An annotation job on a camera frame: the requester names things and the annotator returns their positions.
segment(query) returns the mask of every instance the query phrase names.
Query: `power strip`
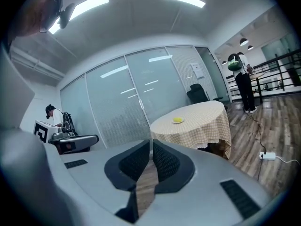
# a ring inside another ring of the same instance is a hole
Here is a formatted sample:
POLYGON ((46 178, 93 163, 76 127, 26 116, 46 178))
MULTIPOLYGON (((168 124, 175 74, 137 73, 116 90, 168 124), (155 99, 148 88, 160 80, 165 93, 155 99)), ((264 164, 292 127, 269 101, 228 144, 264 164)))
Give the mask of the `power strip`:
POLYGON ((259 153, 259 159, 262 160, 275 160, 276 159, 276 154, 275 153, 259 153))

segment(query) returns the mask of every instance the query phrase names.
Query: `white box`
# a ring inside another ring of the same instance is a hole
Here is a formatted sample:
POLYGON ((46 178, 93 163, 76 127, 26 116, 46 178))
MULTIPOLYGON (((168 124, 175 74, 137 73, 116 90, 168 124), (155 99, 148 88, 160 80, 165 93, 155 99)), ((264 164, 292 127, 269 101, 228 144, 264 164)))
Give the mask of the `white box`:
POLYGON ((276 154, 275 153, 259 153, 259 159, 262 160, 275 160, 276 159, 276 154))
POLYGON ((48 143, 48 141, 52 138, 53 133, 57 132, 57 126, 50 125, 46 122, 36 120, 34 124, 34 135, 37 135, 37 137, 44 143, 48 143))

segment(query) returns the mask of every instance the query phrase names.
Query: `backpack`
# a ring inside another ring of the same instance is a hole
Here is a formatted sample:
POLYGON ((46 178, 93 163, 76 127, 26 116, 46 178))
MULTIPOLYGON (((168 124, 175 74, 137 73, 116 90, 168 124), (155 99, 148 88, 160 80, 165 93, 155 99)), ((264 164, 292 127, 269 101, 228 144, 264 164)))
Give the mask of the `backpack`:
POLYGON ((72 136, 78 136, 77 132, 75 131, 73 121, 71 119, 71 115, 68 112, 62 112, 63 114, 63 126, 65 127, 66 131, 69 133, 73 133, 72 136))
POLYGON ((228 57, 228 70, 237 71, 243 67, 243 62, 241 61, 238 54, 231 54, 228 57))

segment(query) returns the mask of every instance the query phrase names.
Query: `sneaker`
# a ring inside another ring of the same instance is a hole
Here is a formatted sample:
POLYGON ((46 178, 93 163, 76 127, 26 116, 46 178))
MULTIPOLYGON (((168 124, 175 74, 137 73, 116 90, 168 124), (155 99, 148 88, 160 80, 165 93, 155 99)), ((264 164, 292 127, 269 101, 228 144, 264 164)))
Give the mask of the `sneaker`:
POLYGON ((245 113, 249 113, 250 112, 250 110, 245 110, 244 107, 243 107, 243 110, 244 110, 245 113))
POLYGON ((255 109, 250 111, 251 114, 253 114, 255 111, 257 111, 257 107, 255 106, 255 109))

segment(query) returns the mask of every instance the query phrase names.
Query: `white wall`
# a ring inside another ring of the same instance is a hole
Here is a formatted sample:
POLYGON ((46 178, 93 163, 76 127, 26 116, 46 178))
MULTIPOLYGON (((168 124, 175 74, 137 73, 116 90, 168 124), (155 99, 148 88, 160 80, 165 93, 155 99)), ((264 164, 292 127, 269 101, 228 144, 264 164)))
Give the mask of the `white wall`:
POLYGON ((237 10, 229 11, 226 19, 205 37, 209 48, 215 51, 275 4, 274 0, 241 0, 241 6, 237 10))
POLYGON ((51 104, 57 109, 61 109, 61 100, 58 90, 49 85, 40 84, 33 81, 27 81, 28 85, 35 92, 35 96, 29 104, 24 117, 21 121, 20 128, 24 131, 33 133, 35 120, 53 124, 53 119, 46 119, 45 108, 51 104))
POLYGON ((82 75, 87 70, 92 69, 95 66, 116 57, 139 50, 170 45, 195 45, 207 47, 207 42, 201 36, 188 36, 172 33, 158 34, 129 40, 118 45, 100 50, 84 61, 81 61, 77 65, 74 65, 73 68, 67 72, 64 79, 57 85, 57 88, 58 90, 61 90, 63 87, 72 82, 75 78, 82 75))

